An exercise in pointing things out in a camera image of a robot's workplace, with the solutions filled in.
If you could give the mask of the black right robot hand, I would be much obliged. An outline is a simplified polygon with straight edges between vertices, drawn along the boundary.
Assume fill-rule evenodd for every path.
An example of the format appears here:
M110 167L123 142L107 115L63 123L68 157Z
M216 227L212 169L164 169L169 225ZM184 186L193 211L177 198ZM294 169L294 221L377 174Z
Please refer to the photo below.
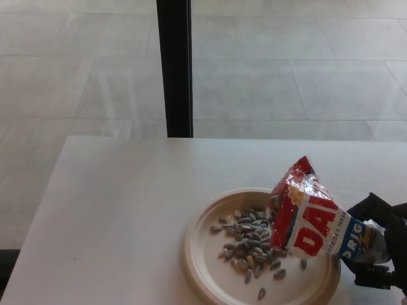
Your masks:
M355 275L358 286L390 289L406 293L406 203L392 206L374 193L347 210L351 217L364 222L372 220L384 232L377 232L373 247L367 253L351 259L339 257Z

